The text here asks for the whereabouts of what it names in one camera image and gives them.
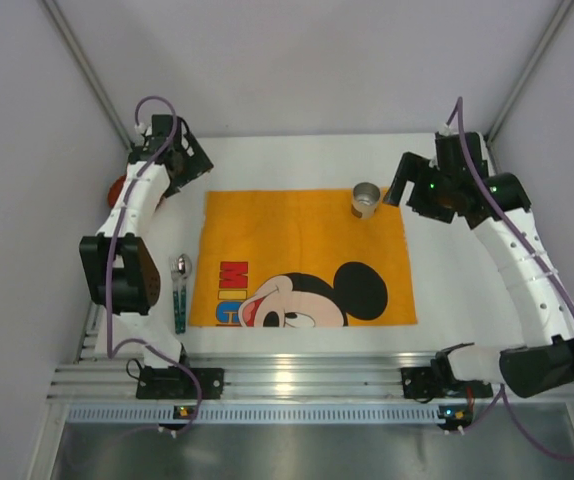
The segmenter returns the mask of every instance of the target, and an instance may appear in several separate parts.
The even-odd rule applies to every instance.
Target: mickey mouse ear
[[[334,298],[336,304],[352,317],[375,320],[387,307],[387,286],[370,266],[348,262],[334,276]]]

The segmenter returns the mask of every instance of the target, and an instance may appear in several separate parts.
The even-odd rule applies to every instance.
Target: white vent strip
[[[436,424],[431,405],[203,405],[201,424]],[[169,405],[92,405],[71,407],[69,423],[184,423]]]

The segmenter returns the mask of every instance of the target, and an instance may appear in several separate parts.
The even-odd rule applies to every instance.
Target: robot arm
[[[182,344],[162,319],[148,315],[160,296],[160,274],[143,237],[161,197],[173,195],[213,168],[185,121],[178,117],[177,123],[181,128],[174,140],[146,167],[171,134],[173,124],[171,115],[152,116],[144,144],[134,146],[129,154],[126,179],[109,217],[95,236],[83,237],[79,246],[92,301],[106,305],[106,292],[111,291],[113,314],[129,328],[131,336],[176,361],[181,357]],[[119,223],[112,284],[107,286],[109,247]],[[167,362],[144,347],[143,356],[147,366],[168,367]]]
[[[511,174],[490,176],[480,137],[465,135],[476,170],[501,209],[529,241],[536,256],[555,272],[538,232],[531,204]],[[474,183],[458,136],[436,136],[435,161],[405,153],[384,203],[398,206],[407,181],[414,183],[407,204],[419,215],[451,223],[462,216],[498,267],[520,315],[525,345],[493,348],[458,345],[439,352],[433,369],[441,382],[456,387],[468,381],[505,383],[530,397],[574,381],[574,322],[569,310],[507,225],[500,221]]]

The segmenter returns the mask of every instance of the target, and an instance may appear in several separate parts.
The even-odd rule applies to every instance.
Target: red object
[[[109,188],[109,192],[107,193],[107,205],[109,205],[110,208],[114,208],[114,205],[116,205],[126,179],[127,175],[119,177]]]
[[[469,411],[474,413],[474,404],[476,402],[476,398],[474,397],[474,392],[471,387],[467,387],[467,406],[469,407]]]

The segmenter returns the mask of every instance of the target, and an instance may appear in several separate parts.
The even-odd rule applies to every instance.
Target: white wall
[[[77,255],[121,147],[38,2],[0,1],[0,479],[26,468],[89,302]]]
[[[158,92],[201,135],[486,130],[552,0],[60,0],[127,125]]]
[[[495,145],[519,176],[554,264],[574,298],[574,12]]]

